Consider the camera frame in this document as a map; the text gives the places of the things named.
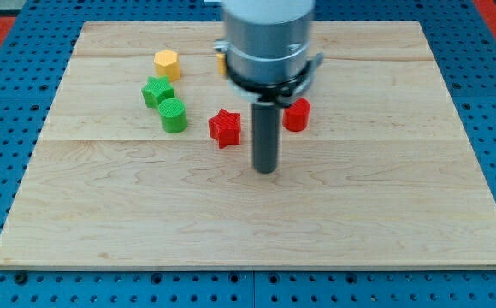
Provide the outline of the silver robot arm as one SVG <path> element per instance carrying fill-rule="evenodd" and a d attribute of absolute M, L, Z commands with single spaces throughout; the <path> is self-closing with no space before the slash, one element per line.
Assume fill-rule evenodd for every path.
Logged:
<path fill-rule="evenodd" d="M 225 36 L 214 43 L 227 78 L 253 104 L 290 107 L 310 89 L 322 64 L 309 57 L 314 0 L 227 0 Z"/>

